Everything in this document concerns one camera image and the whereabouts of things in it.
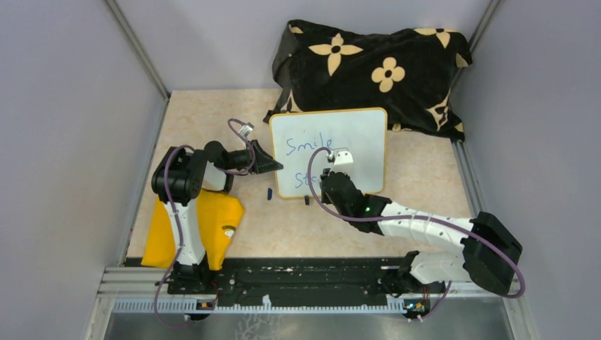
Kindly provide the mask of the white whiteboard yellow frame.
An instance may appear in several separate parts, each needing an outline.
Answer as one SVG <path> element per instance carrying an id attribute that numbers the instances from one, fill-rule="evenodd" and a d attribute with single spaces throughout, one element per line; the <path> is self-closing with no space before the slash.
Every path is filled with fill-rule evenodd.
<path id="1" fill-rule="evenodd" d="M 331 110 L 273 115 L 269 120 L 276 172 L 282 198 L 302 198 L 318 189 L 320 175 L 332 163 L 327 152 L 341 151 L 353 159 L 348 174 L 364 193 L 383 190 L 386 169 L 387 113 L 382 108 Z"/>

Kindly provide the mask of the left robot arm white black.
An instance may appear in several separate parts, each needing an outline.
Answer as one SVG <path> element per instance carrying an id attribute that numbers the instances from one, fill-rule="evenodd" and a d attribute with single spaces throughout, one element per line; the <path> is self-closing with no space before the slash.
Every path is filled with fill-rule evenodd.
<path id="1" fill-rule="evenodd" d="M 151 178 L 156 201 L 142 265 L 188 270 L 186 286 L 206 292 L 245 213 L 230 195 L 235 177 L 282 169 L 257 140 L 235 151 L 218 141 L 195 150 L 171 147 Z"/>

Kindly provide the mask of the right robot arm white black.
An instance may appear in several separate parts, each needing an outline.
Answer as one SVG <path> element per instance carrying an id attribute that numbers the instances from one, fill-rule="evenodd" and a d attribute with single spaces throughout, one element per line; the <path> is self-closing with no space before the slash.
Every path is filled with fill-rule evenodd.
<path id="1" fill-rule="evenodd" d="M 331 215 L 363 233 L 401 237 L 439 247 L 437 253 L 411 251 L 399 282 L 408 292 L 443 281 L 472 282 L 506 298 L 523 295 L 517 264 L 522 245 L 492 213 L 444 217 L 414 210 L 389 198 L 362 193 L 347 174 L 326 169 L 320 176 L 322 204 Z"/>

